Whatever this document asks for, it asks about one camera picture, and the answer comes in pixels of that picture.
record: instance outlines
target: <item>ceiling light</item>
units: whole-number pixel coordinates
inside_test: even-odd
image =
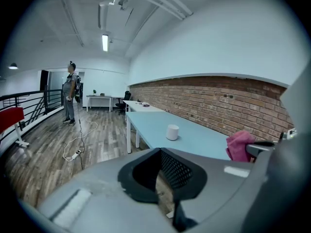
[[[103,50],[105,52],[108,52],[108,35],[103,34],[102,38],[103,38]]]
[[[10,66],[9,66],[10,69],[18,69],[16,63],[12,63]]]

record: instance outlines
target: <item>cable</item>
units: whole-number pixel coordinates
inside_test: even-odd
[[[79,156],[80,156],[80,161],[81,161],[81,168],[82,168],[82,170],[83,170],[83,165],[82,165],[82,156],[81,156],[81,154],[79,153]]]
[[[98,111],[97,111],[96,114],[90,115],[90,116],[87,116],[87,117],[86,117],[86,121],[87,121],[87,122],[95,123],[95,124],[96,124],[96,127],[95,127],[94,129],[92,129],[90,132],[88,132],[85,136],[82,136],[82,133],[81,133],[81,136],[80,136],[80,137],[76,137],[76,138],[74,138],[73,140],[71,140],[71,141],[69,141],[69,142],[67,143],[67,145],[66,145],[65,148],[64,148],[64,154],[63,154],[63,158],[64,158],[66,161],[70,162],[70,161],[73,161],[73,160],[74,160],[74,159],[67,160],[66,157],[65,157],[66,148],[68,147],[69,143],[73,142],[73,141],[76,140],[76,139],[82,139],[82,138],[84,138],[84,137],[87,137],[88,134],[92,133],[94,130],[97,129],[97,127],[98,127],[97,122],[93,122],[93,121],[89,121],[89,120],[88,120],[89,117],[93,117],[93,116],[97,116],[97,115],[98,115]]]
[[[84,153],[85,150],[86,150],[86,148],[85,148],[84,141],[83,141],[83,138],[82,138],[82,127],[81,127],[79,106],[78,106],[78,116],[79,116],[79,124],[80,124],[81,141],[82,141],[82,143],[83,143],[83,152],[81,152],[81,153]]]

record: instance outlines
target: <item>man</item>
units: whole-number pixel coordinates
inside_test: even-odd
[[[77,74],[74,73],[76,69],[76,64],[70,61],[68,66],[69,75],[66,79],[66,82],[63,85],[63,94],[64,94],[64,108],[66,113],[66,119],[63,123],[68,123],[69,125],[74,125],[74,111],[73,111],[73,98],[74,98],[74,86],[77,81]]]

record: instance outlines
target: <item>office chair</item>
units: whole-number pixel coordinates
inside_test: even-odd
[[[126,91],[125,95],[124,95],[124,98],[123,98],[123,101],[124,100],[130,100],[130,98],[131,98],[131,93],[129,91]],[[120,103],[120,99],[119,99],[119,103],[116,103],[116,106],[120,108],[120,110],[116,110],[116,112],[119,111],[119,115],[122,112],[125,112],[125,108],[126,108],[126,103],[125,102]]]

